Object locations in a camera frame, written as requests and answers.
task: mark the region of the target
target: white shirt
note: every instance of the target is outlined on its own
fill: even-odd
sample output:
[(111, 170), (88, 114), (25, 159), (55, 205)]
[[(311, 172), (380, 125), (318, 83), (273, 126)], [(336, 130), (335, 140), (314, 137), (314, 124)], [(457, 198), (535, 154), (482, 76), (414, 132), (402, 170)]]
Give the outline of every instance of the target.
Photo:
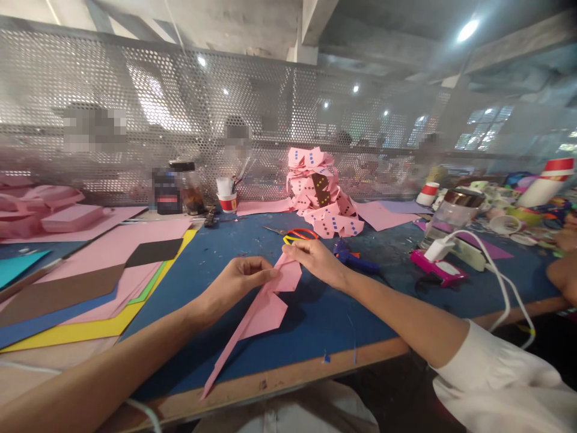
[[(577, 432), (577, 393), (541, 358), (470, 322), (449, 363), (437, 369), (437, 397), (474, 433)], [(195, 433), (378, 433), (359, 396), (322, 382), (206, 417)]]

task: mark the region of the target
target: white sleeve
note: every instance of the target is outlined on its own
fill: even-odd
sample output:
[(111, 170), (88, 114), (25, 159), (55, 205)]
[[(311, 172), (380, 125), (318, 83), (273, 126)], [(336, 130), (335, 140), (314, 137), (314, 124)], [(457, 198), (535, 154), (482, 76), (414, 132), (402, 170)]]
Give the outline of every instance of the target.
[(469, 321), (467, 338), (436, 369), (437, 397), (473, 432), (569, 432), (577, 427), (577, 393), (541, 358)]

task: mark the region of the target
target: person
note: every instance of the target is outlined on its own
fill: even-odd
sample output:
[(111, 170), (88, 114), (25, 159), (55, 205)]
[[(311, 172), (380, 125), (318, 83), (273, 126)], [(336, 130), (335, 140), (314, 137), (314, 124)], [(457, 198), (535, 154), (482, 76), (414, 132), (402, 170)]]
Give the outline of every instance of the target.
[[(470, 431), (577, 431), (577, 393), (547, 362), (471, 321), (350, 270), (320, 241), (295, 241), (282, 250), (364, 305), (419, 353), (439, 374), (433, 383), (438, 398)], [(2, 430), (94, 431), (195, 333), (277, 273), (262, 257), (232, 260), (189, 304), (0, 408)], [(379, 431), (358, 396), (336, 382), (205, 418), (197, 429)]]
[(577, 216), (568, 214), (563, 229), (554, 238), (565, 256), (547, 267), (547, 276), (563, 297), (577, 307)]

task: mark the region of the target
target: perforated metal panel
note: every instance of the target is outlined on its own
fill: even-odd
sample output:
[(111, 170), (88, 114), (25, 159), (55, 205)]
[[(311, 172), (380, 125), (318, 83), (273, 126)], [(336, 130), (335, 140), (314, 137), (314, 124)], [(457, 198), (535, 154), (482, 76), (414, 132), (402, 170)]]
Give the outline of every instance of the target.
[[(7, 17), (0, 18), (0, 55), (0, 170), (74, 185), (95, 203), (148, 203), (152, 169), (171, 159), (195, 161), (206, 194), (214, 197), (215, 177), (238, 174), (246, 156), (241, 197), (282, 198), (291, 146), (332, 153), (341, 186), (355, 198), (414, 194), (434, 164), (447, 164), (457, 177), (519, 159), (502, 149), (488, 153), (498, 147), (499, 131), (483, 149), (462, 138), (474, 109), (487, 106), (486, 96), (457, 98), (409, 81), (183, 52), (168, 43)], [(118, 140), (123, 147), (66, 152), (65, 113), (95, 108), (126, 113), (126, 137)], [(239, 131), (235, 126), (249, 127), (250, 140), (248, 134), (245, 140), (226, 137)], [(440, 142), (419, 150), (423, 136), (436, 131)], [(240, 151), (229, 152), (230, 146)]]

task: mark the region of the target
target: metal lid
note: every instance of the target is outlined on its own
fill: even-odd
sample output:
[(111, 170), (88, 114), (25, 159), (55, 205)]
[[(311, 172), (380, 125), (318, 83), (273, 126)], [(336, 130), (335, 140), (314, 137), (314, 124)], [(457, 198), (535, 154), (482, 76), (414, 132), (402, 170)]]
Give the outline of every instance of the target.
[(168, 165), (180, 171), (194, 171), (194, 161), (168, 161)]
[(452, 188), (445, 194), (445, 201), (464, 207), (479, 207), (485, 201), (485, 195), (468, 189)]

